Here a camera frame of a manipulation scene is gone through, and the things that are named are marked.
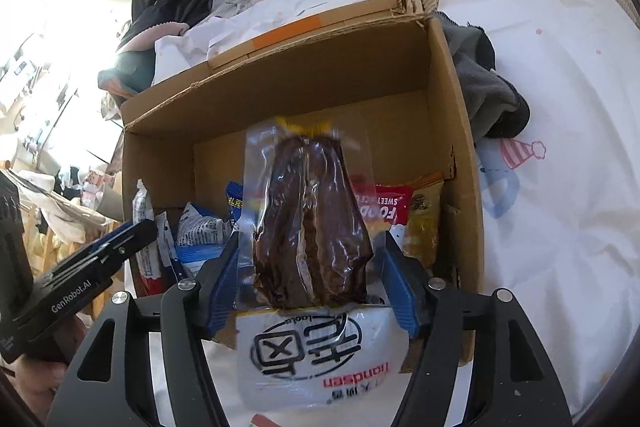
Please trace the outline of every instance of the silver screw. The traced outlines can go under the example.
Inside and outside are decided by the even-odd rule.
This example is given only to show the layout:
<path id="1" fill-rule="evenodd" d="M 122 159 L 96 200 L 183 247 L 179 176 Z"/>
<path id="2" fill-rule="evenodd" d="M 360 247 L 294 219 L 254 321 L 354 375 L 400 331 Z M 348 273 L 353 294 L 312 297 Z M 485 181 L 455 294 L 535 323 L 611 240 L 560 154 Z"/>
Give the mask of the silver screw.
<path id="1" fill-rule="evenodd" d="M 196 282 L 193 279 L 182 279 L 178 281 L 178 288 L 182 291 L 193 290 L 196 286 Z"/>
<path id="2" fill-rule="evenodd" d="M 111 302 L 114 304 L 122 304 L 128 298 L 129 294 L 127 292 L 116 292 L 113 294 L 113 297 L 111 297 Z"/>
<path id="3" fill-rule="evenodd" d="M 502 302 L 511 302 L 513 301 L 513 293 L 504 288 L 500 288 L 495 296 Z"/>
<path id="4" fill-rule="evenodd" d="M 429 279 L 429 288 L 432 290 L 444 290 L 446 285 L 447 283 L 440 277 L 431 277 L 431 279 Z"/>

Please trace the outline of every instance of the cartoon print on sheet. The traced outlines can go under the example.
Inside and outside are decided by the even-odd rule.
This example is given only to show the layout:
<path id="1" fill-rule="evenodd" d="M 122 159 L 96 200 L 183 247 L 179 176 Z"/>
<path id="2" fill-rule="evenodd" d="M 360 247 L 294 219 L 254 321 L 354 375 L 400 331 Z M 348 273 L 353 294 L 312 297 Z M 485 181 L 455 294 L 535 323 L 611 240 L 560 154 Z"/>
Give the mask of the cartoon print on sheet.
<path id="1" fill-rule="evenodd" d="M 541 141 L 525 143 L 511 138 L 478 140 L 476 143 L 482 207 L 494 219 L 502 217 L 515 203 L 520 179 L 515 169 L 531 158 L 543 160 Z"/>

